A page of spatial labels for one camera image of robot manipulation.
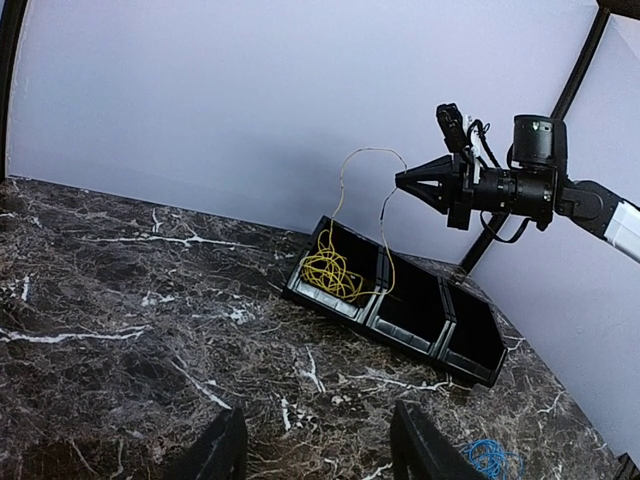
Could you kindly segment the black three-compartment bin tray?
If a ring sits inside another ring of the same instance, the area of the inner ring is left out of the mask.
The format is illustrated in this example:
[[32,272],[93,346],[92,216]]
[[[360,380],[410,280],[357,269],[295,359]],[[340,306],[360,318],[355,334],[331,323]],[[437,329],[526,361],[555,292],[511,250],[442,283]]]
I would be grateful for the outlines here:
[[327,243],[344,256],[357,297],[311,284],[296,264],[284,298],[467,382],[495,384],[507,349],[489,302],[327,216],[299,256]]

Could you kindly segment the right black frame post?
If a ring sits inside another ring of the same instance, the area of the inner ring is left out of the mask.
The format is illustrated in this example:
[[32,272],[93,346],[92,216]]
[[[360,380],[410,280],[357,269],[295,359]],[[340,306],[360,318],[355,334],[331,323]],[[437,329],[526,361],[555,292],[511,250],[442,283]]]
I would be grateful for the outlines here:
[[555,214],[565,216],[598,238],[613,216],[618,197],[592,181],[573,182],[567,174],[568,141],[564,123],[584,80],[611,15],[598,8],[592,27],[549,117],[518,115],[514,118],[513,144],[506,169],[488,169],[475,187],[473,208],[492,214],[483,220],[483,232],[461,262],[470,273],[488,247],[513,244],[534,223],[543,231]]

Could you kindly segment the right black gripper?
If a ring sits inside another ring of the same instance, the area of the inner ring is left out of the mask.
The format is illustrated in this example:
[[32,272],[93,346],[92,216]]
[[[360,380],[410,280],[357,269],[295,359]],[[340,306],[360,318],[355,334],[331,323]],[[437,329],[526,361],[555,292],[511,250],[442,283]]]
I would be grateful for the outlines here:
[[463,154],[444,155],[432,161],[399,172],[396,180],[444,180],[451,177],[449,195],[440,182],[396,183],[396,187],[429,207],[446,215],[447,226],[468,230],[473,209],[479,167]]

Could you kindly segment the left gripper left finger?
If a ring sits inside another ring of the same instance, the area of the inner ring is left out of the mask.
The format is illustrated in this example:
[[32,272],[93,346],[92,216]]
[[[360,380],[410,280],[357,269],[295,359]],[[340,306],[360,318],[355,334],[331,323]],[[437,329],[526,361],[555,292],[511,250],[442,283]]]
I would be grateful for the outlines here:
[[244,412],[221,412],[200,437],[172,464],[165,479],[245,479],[248,431]]

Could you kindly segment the black frame post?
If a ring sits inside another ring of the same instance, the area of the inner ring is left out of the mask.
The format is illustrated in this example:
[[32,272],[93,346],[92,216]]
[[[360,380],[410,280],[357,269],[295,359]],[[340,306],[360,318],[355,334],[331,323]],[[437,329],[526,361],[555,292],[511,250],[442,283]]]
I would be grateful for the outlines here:
[[470,273],[488,247],[513,244],[534,223],[543,231],[555,214],[565,216],[598,238],[613,216],[618,197],[592,181],[573,182],[567,174],[568,141],[564,123],[584,80],[611,15],[598,8],[592,27],[549,117],[518,115],[514,118],[513,144],[506,169],[488,169],[475,187],[473,208],[492,214],[483,220],[483,232],[461,262]]
[[6,0],[1,6],[1,182],[8,177],[8,117],[14,65],[28,0]]

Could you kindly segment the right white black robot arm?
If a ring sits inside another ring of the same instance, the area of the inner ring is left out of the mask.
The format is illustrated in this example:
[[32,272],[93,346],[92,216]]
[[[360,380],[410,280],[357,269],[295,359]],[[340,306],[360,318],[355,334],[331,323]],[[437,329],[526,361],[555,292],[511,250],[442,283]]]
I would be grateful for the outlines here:
[[471,213],[520,216],[545,230],[554,215],[605,241],[633,260],[639,258],[639,209],[601,184],[571,181],[566,125],[560,119],[517,115],[507,165],[501,167],[479,119],[453,104],[436,113],[448,154],[400,172],[396,186],[466,230]]

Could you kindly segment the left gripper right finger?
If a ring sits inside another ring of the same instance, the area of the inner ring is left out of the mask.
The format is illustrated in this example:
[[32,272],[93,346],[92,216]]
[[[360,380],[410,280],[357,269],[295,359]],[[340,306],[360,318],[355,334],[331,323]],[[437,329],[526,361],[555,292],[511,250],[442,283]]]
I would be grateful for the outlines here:
[[390,448],[394,479],[486,479],[414,404],[396,402]]

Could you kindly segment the left black frame post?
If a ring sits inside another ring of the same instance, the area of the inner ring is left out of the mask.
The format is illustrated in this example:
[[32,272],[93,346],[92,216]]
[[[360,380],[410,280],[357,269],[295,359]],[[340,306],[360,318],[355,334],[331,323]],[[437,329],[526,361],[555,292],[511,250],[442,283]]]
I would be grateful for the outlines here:
[[14,65],[28,0],[6,0],[1,6],[1,182],[8,177],[8,117]]

